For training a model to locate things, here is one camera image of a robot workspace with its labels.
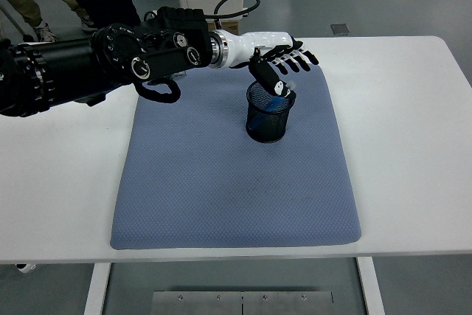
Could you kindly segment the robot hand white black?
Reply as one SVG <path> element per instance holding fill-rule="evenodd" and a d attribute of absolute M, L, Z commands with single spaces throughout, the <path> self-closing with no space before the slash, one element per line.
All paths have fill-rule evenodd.
<path fill-rule="evenodd" d="M 310 71 L 317 57 L 300 40 L 286 32 L 247 32 L 234 35 L 218 30 L 221 38 L 220 68 L 248 67 L 250 74 L 271 95 L 293 97 L 294 90 L 280 79 L 291 70 Z"/>

